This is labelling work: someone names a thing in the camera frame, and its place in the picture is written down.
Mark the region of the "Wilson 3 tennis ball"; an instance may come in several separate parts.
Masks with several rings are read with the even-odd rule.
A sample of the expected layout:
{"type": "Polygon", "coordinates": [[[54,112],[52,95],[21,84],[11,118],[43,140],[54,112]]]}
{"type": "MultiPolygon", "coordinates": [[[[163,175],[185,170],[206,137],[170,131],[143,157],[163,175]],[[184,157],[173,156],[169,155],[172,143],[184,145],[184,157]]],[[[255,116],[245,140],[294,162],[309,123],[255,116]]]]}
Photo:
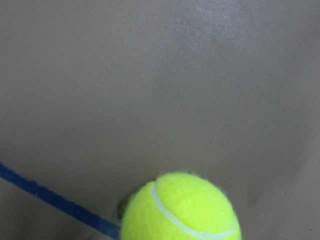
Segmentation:
{"type": "Polygon", "coordinates": [[[240,240],[238,217],[227,196],[209,181],[170,172],[146,183],[130,198],[122,240],[240,240]]]}

